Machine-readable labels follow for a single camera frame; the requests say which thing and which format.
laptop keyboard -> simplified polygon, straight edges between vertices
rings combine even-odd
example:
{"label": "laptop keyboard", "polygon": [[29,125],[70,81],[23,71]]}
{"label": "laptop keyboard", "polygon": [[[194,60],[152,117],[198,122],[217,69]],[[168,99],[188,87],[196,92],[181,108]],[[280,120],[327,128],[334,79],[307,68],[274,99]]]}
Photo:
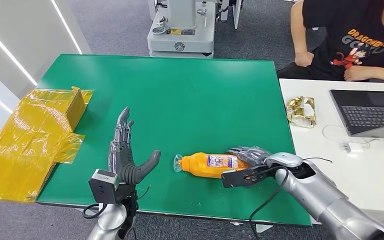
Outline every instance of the laptop keyboard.
{"label": "laptop keyboard", "polygon": [[353,127],[384,127],[384,107],[342,106],[342,110]]}

laptop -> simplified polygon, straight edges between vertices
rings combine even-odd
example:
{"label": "laptop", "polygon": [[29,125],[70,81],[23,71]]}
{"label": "laptop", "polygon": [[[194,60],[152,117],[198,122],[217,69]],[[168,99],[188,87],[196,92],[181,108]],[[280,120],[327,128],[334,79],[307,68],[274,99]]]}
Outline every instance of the laptop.
{"label": "laptop", "polygon": [[348,135],[384,138],[384,91],[330,90]]}

man's arm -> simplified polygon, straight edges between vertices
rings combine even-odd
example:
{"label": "man's arm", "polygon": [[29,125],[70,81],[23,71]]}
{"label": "man's arm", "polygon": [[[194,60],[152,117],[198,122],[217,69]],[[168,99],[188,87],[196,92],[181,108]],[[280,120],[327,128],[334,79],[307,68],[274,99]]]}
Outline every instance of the man's arm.
{"label": "man's arm", "polygon": [[346,81],[384,80],[384,68],[377,66],[352,66],[345,71],[343,77]]}
{"label": "man's arm", "polygon": [[306,27],[303,18],[304,0],[295,3],[290,10],[290,33],[295,49],[295,64],[301,67],[311,65],[314,54],[308,52]]}

bottle label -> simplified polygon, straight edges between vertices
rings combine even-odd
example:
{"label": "bottle label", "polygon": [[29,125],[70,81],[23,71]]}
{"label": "bottle label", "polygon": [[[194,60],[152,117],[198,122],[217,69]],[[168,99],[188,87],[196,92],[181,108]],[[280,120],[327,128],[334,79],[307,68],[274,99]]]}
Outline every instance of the bottle label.
{"label": "bottle label", "polygon": [[208,167],[215,168],[238,168],[238,158],[236,156],[220,156],[220,155],[208,155],[207,159]]}

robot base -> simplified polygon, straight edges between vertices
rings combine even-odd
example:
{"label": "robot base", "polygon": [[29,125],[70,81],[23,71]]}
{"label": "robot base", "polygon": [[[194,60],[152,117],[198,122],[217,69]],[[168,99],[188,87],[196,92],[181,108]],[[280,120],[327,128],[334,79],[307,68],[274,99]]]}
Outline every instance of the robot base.
{"label": "robot base", "polygon": [[214,56],[214,52],[211,52],[211,54],[208,55],[208,54],[202,54],[200,52],[149,51],[149,56],[159,57],[159,58],[212,59]]}
{"label": "robot base", "polygon": [[152,57],[212,58],[214,51],[214,30],[216,5],[207,2],[203,7],[197,1],[195,9],[206,9],[205,14],[195,10],[196,27],[194,29],[170,29],[168,33],[155,35],[153,29],[159,26],[163,17],[168,18],[167,8],[160,7],[148,33],[149,55]]}

